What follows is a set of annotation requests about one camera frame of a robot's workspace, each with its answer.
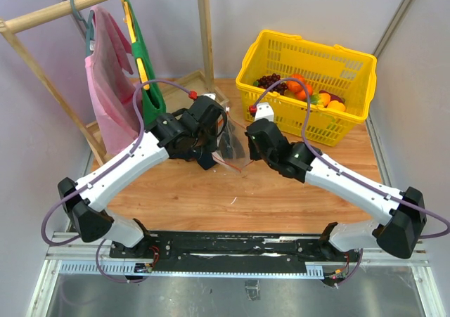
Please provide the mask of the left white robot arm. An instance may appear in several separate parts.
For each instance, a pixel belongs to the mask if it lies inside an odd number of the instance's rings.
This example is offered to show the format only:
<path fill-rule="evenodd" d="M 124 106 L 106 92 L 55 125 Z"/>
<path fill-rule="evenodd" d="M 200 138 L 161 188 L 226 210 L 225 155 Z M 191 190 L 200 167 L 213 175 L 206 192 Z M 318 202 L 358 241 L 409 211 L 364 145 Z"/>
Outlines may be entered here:
<path fill-rule="evenodd" d="M 107 209 L 110 201 L 149 169 L 168 159 L 195 160 L 203 169 L 214 165 L 212 153 L 227 121 L 213 93 L 198 96 L 189 108 L 163 113 L 110 161 L 85 177 L 58 184 L 63 208 L 83 242 L 106 239 L 125 255 L 141 258 L 153 243 L 137 219 Z"/>

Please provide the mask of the clear zip top bag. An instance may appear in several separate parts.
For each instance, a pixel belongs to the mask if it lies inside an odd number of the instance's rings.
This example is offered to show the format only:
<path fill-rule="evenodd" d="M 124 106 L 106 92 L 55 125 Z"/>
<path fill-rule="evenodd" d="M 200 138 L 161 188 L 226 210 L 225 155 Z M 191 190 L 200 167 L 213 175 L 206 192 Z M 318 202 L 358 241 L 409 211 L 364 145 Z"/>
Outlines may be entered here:
<path fill-rule="evenodd" d="M 230 107 L 225 107 L 226 123 L 220 117 L 218 121 L 219 135 L 217 149 L 212 153 L 212 159 L 221 166 L 237 173 L 253 163 L 248 148 L 246 128 L 232 118 Z"/>

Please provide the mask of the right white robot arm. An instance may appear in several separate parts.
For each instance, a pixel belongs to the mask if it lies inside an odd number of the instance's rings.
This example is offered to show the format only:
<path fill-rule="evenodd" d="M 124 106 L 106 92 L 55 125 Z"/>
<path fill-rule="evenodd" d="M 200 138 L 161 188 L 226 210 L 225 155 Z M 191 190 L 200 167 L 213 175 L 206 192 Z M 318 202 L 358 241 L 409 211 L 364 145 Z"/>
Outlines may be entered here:
<path fill-rule="evenodd" d="M 289 142 L 267 119 L 252 123 L 245 135 L 252 159 L 264 160 L 281 176 L 322 188 L 371 215 L 370 221 L 356 224 L 328 224 L 318 244 L 325 260 L 372 247 L 399 259 L 411 257 L 427 222 L 423 194 L 418 189 L 398 190 L 363 177 L 317 148 Z"/>

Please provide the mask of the yellow bell pepper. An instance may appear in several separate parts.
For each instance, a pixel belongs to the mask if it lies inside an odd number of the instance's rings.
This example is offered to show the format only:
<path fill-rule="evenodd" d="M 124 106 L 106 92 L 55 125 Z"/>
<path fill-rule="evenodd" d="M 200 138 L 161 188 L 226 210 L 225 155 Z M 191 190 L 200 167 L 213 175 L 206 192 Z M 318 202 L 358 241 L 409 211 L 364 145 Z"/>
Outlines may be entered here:
<path fill-rule="evenodd" d="M 345 104 L 340 101 L 334 100 L 329 102 L 327 109 L 336 110 L 338 112 L 344 112 L 346 110 Z"/>

